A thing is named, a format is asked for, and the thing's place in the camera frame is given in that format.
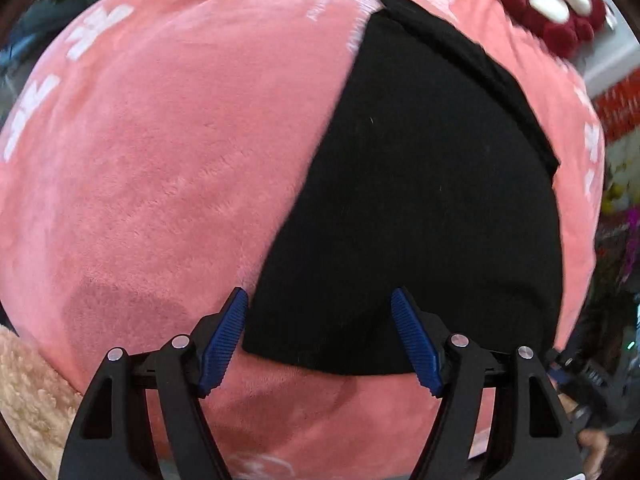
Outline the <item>person's right hand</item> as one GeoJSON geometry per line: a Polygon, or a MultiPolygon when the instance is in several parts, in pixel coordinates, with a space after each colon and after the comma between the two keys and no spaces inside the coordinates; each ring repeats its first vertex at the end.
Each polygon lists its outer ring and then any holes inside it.
{"type": "MultiPolygon", "coordinates": [[[[568,419],[574,422],[579,412],[578,403],[564,393],[559,394],[559,400],[568,419]]],[[[602,474],[602,464],[610,439],[600,429],[587,428],[578,432],[577,442],[588,450],[584,459],[585,477],[587,480],[596,480],[602,474]]]]}

